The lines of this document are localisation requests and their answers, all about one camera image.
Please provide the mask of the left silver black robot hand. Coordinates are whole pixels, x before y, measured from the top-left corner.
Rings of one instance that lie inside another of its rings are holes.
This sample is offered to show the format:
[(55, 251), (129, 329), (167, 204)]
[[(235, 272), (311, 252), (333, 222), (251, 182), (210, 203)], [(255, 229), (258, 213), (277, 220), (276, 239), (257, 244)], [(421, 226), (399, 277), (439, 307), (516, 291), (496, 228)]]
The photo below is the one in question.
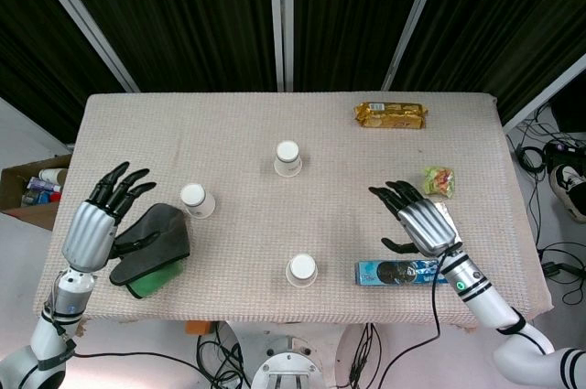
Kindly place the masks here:
[(140, 184), (149, 170), (128, 174), (129, 166), (124, 162), (103, 176), (76, 210), (61, 249), (72, 269), (82, 273), (101, 270), (110, 259), (118, 225), (134, 202), (157, 185)]

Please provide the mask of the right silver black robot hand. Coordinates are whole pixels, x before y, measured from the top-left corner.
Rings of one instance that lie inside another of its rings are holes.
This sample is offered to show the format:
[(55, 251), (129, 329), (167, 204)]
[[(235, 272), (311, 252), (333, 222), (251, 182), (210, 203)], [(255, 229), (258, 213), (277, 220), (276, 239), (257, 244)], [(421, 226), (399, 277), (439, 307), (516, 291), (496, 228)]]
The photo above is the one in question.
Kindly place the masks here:
[(387, 181), (385, 187), (369, 187), (402, 225), (410, 243), (395, 243), (382, 238), (381, 243), (396, 254), (423, 254), (433, 258), (457, 245), (456, 232), (436, 206), (403, 180)]

